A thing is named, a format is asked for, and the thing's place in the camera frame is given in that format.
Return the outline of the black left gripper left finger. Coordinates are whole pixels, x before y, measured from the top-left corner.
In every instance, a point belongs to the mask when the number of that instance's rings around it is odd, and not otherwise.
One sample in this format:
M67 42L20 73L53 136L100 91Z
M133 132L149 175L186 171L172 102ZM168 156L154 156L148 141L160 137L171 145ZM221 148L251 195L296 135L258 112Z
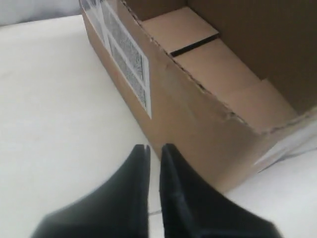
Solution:
M34 238L147 238L151 150L137 144L119 169L82 199L46 215Z

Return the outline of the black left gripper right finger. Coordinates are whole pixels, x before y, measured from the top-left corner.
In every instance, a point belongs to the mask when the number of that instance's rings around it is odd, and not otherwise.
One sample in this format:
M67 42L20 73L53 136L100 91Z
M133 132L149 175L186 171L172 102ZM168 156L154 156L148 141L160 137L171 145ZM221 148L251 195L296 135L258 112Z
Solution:
M167 238L280 238L277 227L235 204L188 164L174 144L162 147L160 201Z

